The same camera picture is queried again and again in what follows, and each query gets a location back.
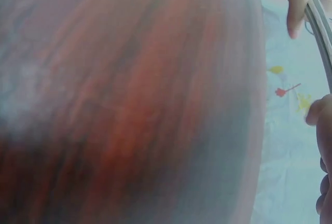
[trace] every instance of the tongs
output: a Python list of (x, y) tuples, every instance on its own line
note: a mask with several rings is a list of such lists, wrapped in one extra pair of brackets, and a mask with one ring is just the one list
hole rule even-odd
[(316, 38), (332, 93), (332, 31), (321, 1), (309, 0), (305, 13)]

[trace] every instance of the fingernail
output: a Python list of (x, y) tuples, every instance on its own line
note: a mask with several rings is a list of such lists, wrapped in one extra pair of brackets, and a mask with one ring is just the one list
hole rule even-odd
[(299, 35), (299, 31), (298, 30), (290, 30), (289, 31), (289, 36), (291, 37), (291, 39), (296, 39)]

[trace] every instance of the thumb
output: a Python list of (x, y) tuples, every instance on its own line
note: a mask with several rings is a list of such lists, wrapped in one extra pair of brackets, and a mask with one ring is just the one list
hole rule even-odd
[(287, 29), (292, 39), (298, 37), (305, 18), (305, 9), (309, 0), (288, 0)]

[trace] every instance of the white fabric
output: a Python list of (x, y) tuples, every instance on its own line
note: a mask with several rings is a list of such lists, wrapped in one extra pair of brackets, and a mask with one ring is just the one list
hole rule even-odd
[[(262, 0), (266, 29), (267, 114), (252, 224), (318, 224), (315, 210), (324, 173), (315, 128), (304, 122), (314, 100), (328, 94), (320, 53), (303, 29), (287, 34), (287, 0)], [(277, 96), (278, 88), (287, 90)]]

